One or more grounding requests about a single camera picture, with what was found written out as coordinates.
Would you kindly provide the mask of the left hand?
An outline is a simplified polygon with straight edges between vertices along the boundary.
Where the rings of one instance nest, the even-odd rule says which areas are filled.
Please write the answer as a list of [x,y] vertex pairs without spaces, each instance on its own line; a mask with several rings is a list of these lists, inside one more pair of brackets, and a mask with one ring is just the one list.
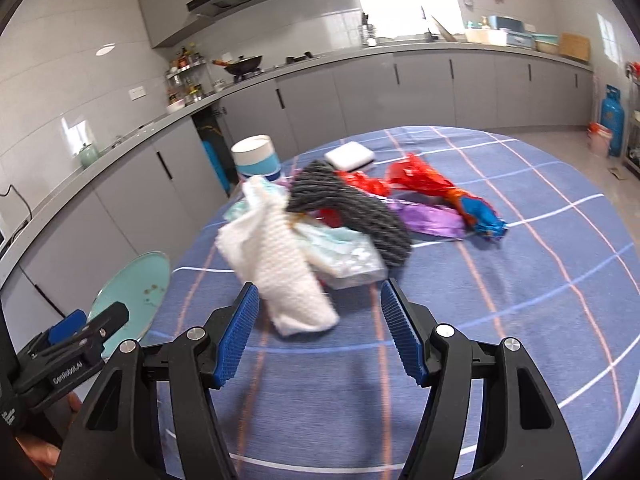
[[[66,396],[66,404],[70,411],[64,418],[66,428],[70,428],[81,409],[82,402],[75,391],[71,391]],[[31,434],[19,434],[15,437],[21,449],[25,452],[30,461],[47,478],[52,479],[54,467],[58,462],[61,450],[52,443],[43,441]]]

